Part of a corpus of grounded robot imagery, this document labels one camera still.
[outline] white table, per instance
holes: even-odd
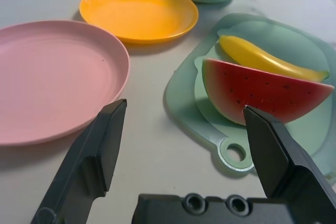
[[[0,0],[0,27],[41,19],[78,19],[80,0]],[[119,158],[111,190],[97,199],[87,223],[129,224],[139,193],[264,197],[254,175],[233,179],[213,165],[210,152],[182,133],[166,115],[163,91],[185,57],[229,13],[264,15],[336,43],[336,5],[331,0],[233,0],[228,6],[198,5],[196,27],[181,39],[128,47],[129,81]],[[0,222],[29,223],[47,191],[71,138],[0,148]]]

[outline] toy watermelon slice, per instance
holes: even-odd
[[[294,79],[232,63],[205,59],[203,82],[209,99],[229,120],[245,125],[243,109],[251,105],[288,123],[320,103],[334,86]]]

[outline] toy banana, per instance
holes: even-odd
[[[321,82],[329,77],[328,71],[314,71],[280,60],[256,45],[235,36],[221,36],[222,49],[240,65],[301,80]]]

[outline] orange plate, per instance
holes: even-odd
[[[79,10],[87,23],[138,44],[180,37],[198,20],[191,0],[82,0]]]

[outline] toy fruit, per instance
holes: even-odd
[[[294,79],[232,63],[205,59],[203,82],[209,99],[229,120],[245,125],[243,108],[251,105],[288,123],[322,103],[334,86]]]
[[[240,65],[308,81],[321,82],[329,77],[328,71],[314,71],[280,60],[251,42],[235,36],[221,36],[222,49]]]

